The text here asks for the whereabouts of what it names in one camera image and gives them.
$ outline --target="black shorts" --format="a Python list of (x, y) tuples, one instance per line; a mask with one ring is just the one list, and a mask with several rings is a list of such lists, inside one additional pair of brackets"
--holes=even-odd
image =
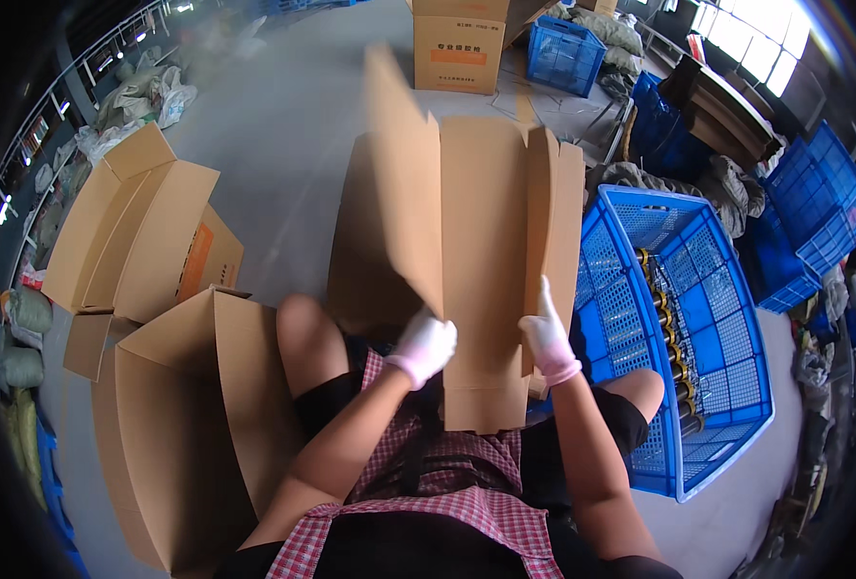
[[(362, 363), (355, 363), (353, 355), (351, 358), (352, 368), (362, 368)], [(362, 382), (363, 370), (352, 370), (313, 388), (294, 401), (299, 423), (309, 439), (360, 393)], [(409, 396), (429, 396), (426, 391), (430, 386)], [(647, 440), (647, 421), (626, 398), (599, 387), (593, 388), (593, 394), (621, 456), (627, 457)], [(571, 502), (563, 473), (557, 424), (552, 417), (522, 431), (520, 468), (524, 489), (522, 500), (525, 503), (536, 509), (547, 509), (557, 517), (569, 512)]]

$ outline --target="gloved hand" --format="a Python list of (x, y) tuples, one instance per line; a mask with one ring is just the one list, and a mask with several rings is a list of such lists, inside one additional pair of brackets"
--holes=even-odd
[(445, 367), (456, 345), (454, 322), (435, 318), (426, 306), (409, 321), (399, 344), (384, 361), (409, 375), (412, 390), (421, 390), (429, 378)]
[(535, 355), (535, 365), (547, 379), (547, 387), (562, 384), (576, 375), (582, 363), (576, 359), (570, 340), (563, 330), (563, 323), (550, 297), (550, 281), (541, 276), (541, 291), (538, 295), (538, 315), (525, 316), (518, 320)]

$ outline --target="green sack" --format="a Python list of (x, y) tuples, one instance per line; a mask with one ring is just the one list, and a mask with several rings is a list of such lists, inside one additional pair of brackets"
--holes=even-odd
[(39, 333), (52, 329), (52, 304), (40, 291), (20, 285), (10, 292), (10, 301), (13, 318), (20, 328)]
[(6, 383), (14, 388), (35, 388), (41, 386), (45, 379), (41, 354), (30, 347), (5, 347), (0, 365), (4, 369)]

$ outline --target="window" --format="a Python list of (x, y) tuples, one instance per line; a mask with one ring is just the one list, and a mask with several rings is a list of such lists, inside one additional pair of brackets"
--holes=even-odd
[(795, 0), (720, 0), (718, 6), (700, 4), (692, 29), (781, 97), (811, 22)]

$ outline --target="orange label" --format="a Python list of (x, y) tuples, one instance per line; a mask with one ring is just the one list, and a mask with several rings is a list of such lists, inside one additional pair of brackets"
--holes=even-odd
[(199, 283), (203, 279), (203, 268), (212, 247), (212, 230), (200, 224), (190, 245), (190, 254), (180, 274), (180, 290), (177, 292), (177, 303), (189, 299), (199, 292)]
[(451, 62), (454, 64), (478, 64), (485, 65), (485, 52), (467, 52), (465, 50), (437, 50), (431, 51), (432, 62)]

